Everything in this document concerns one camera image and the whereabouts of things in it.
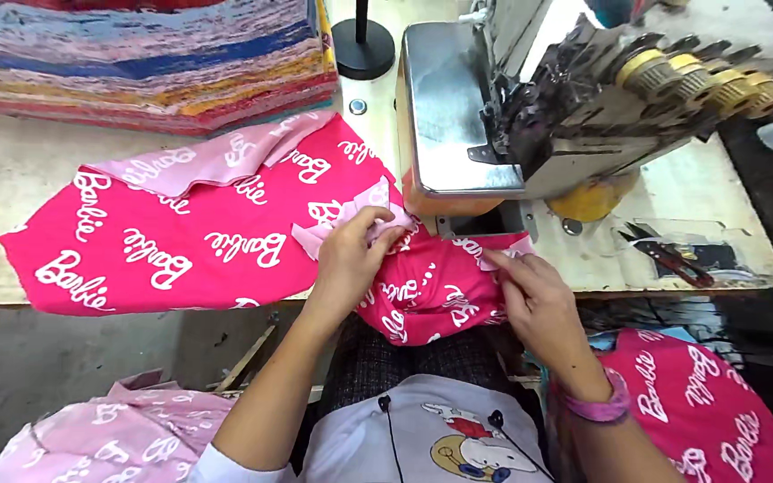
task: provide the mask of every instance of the black base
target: black base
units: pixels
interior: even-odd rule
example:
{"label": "black base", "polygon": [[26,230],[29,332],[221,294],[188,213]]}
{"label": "black base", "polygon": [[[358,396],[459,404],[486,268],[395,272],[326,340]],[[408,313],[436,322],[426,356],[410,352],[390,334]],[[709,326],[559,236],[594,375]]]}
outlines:
{"label": "black base", "polygon": [[338,22],[332,28],[336,64],[340,76],[357,81],[370,81],[383,76],[395,64],[395,44],[389,31],[376,21],[369,21],[366,43],[357,43],[357,20]]}

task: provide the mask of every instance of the sleeve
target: sleeve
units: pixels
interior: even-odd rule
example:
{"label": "sleeve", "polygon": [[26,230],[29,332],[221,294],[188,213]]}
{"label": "sleeve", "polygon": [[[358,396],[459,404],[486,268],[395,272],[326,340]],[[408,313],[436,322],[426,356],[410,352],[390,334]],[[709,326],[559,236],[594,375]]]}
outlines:
{"label": "sleeve", "polygon": [[277,471],[252,471],[208,445],[187,483],[291,483],[297,480],[291,465]]}

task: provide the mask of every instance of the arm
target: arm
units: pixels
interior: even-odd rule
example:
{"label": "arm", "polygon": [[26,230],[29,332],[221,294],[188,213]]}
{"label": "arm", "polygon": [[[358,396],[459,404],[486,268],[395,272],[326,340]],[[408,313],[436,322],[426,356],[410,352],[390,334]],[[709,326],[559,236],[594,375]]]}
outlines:
{"label": "arm", "polygon": [[[574,399],[610,400],[612,387],[583,332],[574,294],[550,264],[534,255],[485,251],[500,268],[506,311],[518,338]],[[599,424],[569,413],[581,466],[592,483],[683,482],[634,419]]]}
{"label": "arm", "polygon": [[390,246],[404,232],[386,231],[369,248],[366,230],[386,208],[367,206],[321,245],[318,278],[303,311],[267,364],[222,422],[213,445],[255,471],[288,464],[306,411],[315,362],[341,321],[362,300]]}

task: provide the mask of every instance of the floor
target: floor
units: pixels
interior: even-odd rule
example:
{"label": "floor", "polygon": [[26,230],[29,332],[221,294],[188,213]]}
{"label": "floor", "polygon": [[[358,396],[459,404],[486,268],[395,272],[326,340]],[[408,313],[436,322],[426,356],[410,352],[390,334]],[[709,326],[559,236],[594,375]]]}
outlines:
{"label": "floor", "polygon": [[[117,379],[144,370],[163,368],[181,386],[205,390],[263,334],[271,313],[278,312],[281,338],[300,307],[102,318],[0,309],[0,450],[25,423],[105,395]],[[331,348],[316,380],[323,381],[330,357]]]}

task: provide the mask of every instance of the scissors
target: scissors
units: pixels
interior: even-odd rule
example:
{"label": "scissors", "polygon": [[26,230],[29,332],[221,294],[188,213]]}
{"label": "scissors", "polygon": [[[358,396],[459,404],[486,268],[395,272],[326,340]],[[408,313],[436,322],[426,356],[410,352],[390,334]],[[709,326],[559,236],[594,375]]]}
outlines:
{"label": "scissors", "polygon": [[660,265],[672,270],[673,273],[679,275],[685,282],[700,289],[708,289],[714,284],[714,279],[707,271],[682,258],[678,252],[664,247],[657,241],[642,241],[644,238],[655,237],[655,235],[649,233],[649,231],[629,222],[626,222],[625,226],[636,236],[632,236],[621,230],[619,231],[619,235],[628,242],[637,242],[634,243],[636,249],[645,253],[653,260],[660,263]]}

